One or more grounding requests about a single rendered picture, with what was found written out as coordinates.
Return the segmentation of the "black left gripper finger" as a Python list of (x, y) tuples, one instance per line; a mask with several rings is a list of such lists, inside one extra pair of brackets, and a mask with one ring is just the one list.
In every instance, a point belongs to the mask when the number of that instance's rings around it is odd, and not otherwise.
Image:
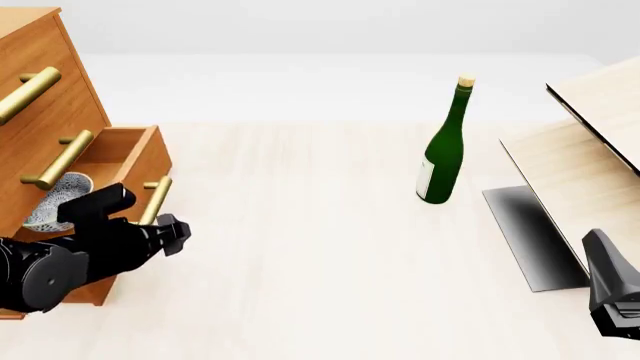
[(57, 208), (56, 221), (72, 224), (101, 221), (118, 212), (117, 205), (118, 189), (103, 188), (61, 203)]

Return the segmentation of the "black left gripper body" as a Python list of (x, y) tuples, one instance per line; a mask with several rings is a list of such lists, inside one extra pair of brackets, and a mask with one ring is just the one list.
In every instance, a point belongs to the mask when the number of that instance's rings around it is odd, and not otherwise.
[(122, 183), (118, 182), (106, 188), (106, 215), (130, 209), (136, 203), (136, 196)]

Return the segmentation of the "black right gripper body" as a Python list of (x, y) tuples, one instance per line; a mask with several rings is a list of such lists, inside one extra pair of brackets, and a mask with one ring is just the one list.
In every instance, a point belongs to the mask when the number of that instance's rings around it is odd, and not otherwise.
[(590, 315), (603, 337), (640, 341), (640, 298), (590, 302)]

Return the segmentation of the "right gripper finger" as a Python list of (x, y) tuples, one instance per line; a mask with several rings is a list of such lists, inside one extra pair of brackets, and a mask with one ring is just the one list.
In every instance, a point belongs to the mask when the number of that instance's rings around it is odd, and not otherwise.
[(619, 311), (640, 311), (640, 272), (600, 229), (582, 239), (590, 274), (589, 310), (614, 305)]

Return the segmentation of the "patterned black and white bowl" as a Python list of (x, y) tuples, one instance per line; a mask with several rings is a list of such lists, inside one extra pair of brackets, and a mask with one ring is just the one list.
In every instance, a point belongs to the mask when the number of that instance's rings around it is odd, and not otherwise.
[(65, 173), (26, 218), (22, 227), (38, 233), (71, 230), (74, 227), (72, 223), (57, 221), (58, 206), (89, 194), (93, 188), (94, 182), (90, 176), (77, 172)]

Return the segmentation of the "open wooden drawer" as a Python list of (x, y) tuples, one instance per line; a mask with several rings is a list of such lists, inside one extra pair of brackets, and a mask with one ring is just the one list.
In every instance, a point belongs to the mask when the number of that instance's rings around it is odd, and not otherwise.
[[(132, 191), (136, 203), (130, 209), (118, 212), (114, 217), (126, 217), (129, 221), (139, 221), (147, 203), (153, 194), (152, 190), (143, 188), (145, 182), (158, 182), (168, 176), (172, 167), (161, 131), (158, 126), (146, 128), (104, 128), (82, 155), (67, 171), (84, 173), (93, 180), (94, 190), (104, 188), (115, 182)], [(31, 213), (39, 200), (46, 194), (34, 185), (21, 185), (15, 180), (12, 193), (5, 193), (16, 206), (13, 226), (9, 230), (18, 230), (24, 218)], [(17, 239), (35, 241), (47, 239), (28, 230), (18, 230)], [(101, 306), (105, 302), (116, 277), (107, 278), (97, 283), (73, 290), (63, 300), (64, 303), (81, 303)]]

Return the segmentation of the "wooden cabinet with drawers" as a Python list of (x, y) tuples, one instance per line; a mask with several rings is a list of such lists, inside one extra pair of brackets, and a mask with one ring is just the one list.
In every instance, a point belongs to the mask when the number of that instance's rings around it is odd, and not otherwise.
[(0, 318), (101, 305), (180, 251), (171, 167), (157, 126), (110, 124), (58, 8), (0, 7)]

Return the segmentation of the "pale wooden wine rack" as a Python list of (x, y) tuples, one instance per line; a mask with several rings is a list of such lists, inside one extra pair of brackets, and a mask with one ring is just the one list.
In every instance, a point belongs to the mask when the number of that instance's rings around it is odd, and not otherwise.
[(596, 228), (640, 269), (640, 56), (546, 89), (569, 119), (502, 137), (525, 183), (483, 193), (535, 293), (588, 286)]

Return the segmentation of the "green wine bottle with cork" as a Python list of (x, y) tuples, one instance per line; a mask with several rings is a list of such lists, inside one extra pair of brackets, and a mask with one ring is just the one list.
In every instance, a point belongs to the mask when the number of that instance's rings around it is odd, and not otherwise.
[(442, 204), (451, 197), (463, 162), (463, 120), (474, 84), (474, 76), (458, 78), (447, 117), (425, 149), (415, 193), (426, 203)]

